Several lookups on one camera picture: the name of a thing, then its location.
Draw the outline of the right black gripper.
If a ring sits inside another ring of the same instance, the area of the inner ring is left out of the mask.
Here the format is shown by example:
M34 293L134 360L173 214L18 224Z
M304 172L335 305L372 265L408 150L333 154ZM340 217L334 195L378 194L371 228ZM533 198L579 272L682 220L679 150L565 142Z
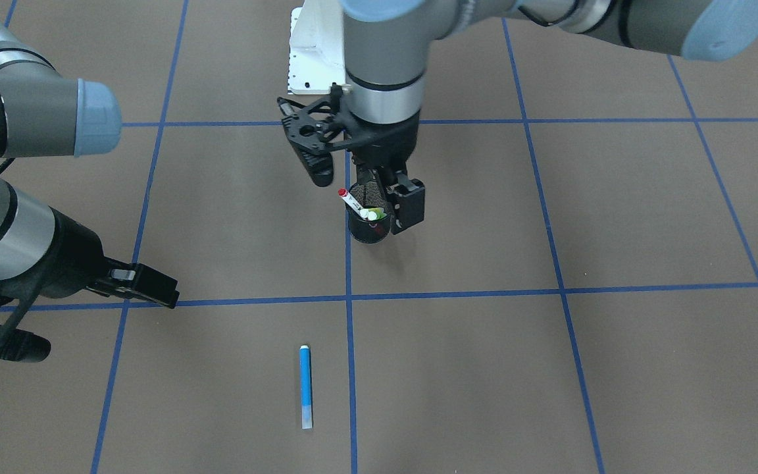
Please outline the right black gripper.
M106 258L94 231L57 210L51 246L40 261L38 294L64 299L84 289L125 300L141 300L174 309L178 281L139 262Z

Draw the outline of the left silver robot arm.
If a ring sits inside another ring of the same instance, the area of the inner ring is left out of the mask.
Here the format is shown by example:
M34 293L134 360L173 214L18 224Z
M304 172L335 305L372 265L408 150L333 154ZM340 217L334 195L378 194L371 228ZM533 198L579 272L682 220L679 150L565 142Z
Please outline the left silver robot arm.
M758 38L758 1L341 1L347 111L388 138L352 147L387 202L392 233L425 217L407 162L417 144L430 59L488 25L517 22L620 48L724 62Z

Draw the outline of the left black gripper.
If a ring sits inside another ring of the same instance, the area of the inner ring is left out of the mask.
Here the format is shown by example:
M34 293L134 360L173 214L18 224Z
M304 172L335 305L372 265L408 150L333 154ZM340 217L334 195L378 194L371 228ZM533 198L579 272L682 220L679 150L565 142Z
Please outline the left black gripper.
M387 187L394 235L424 220L425 185L410 179L407 168L417 144L419 116L416 111L407 120L377 124L354 115L358 129L352 137L373 135L370 143L350 149L356 164L356 200L361 206L385 206L381 185Z

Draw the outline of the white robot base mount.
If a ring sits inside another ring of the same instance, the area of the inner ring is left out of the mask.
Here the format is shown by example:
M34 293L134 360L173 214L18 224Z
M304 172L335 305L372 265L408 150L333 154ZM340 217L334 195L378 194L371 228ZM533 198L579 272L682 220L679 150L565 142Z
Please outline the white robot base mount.
M326 94L347 82L339 1L305 1L290 14L287 93Z

